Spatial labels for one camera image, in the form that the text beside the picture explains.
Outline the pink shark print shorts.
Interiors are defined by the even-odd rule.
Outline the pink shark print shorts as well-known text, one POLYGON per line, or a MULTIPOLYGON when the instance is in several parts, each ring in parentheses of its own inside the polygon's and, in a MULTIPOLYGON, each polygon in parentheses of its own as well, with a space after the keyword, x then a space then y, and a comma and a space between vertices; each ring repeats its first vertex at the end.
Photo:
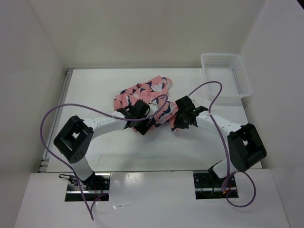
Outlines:
POLYGON ((165 101, 165 97, 160 95, 167 95, 172 81, 168 77, 157 76, 145 83, 138 83, 130 88, 127 88, 116 95, 114 98, 114 109, 124 108, 129 105, 134 105, 137 100, 143 100, 147 104, 155 104, 158 107, 164 106, 162 110, 153 118, 156 123, 152 128, 157 128, 160 125, 169 122, 171 131, 174 132, 174 121, 178 108, 175 102, 165 101))

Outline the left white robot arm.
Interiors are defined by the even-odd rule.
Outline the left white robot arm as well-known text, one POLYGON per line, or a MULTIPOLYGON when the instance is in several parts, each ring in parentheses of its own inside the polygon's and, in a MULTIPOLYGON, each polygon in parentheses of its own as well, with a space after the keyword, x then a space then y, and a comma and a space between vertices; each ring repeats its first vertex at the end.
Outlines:
POLYGON ((155 123, 155 119, 149 118, 136 122, 132 120, 143 119, 157 110, 158 107, 155 104, 138 100, 133 105, 117 109, 109 117, 103 115, 98 118, 81 119, 75 115, 69 118, 53 143, 76 172, 78 185, 89 190, 102 183, 85 156, 90 142, 103 134, 127 128, 134 128, 141 135, 145 135, 155 123))

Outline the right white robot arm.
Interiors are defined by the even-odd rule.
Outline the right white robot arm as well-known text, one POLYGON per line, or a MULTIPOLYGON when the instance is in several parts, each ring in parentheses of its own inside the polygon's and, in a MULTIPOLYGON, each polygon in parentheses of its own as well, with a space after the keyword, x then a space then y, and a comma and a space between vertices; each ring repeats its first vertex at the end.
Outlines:
POLYGON ((188 129, 191 125, 218 135, 224 143, 226 160, 209 168, 209 183, 220 186, 225 178, 237 171, 245 172, 267 155, 253 124, 240 125, 212 114, 203 106, 196 107, 188 96, 176 100, 178 108, 174 127, 188 129))

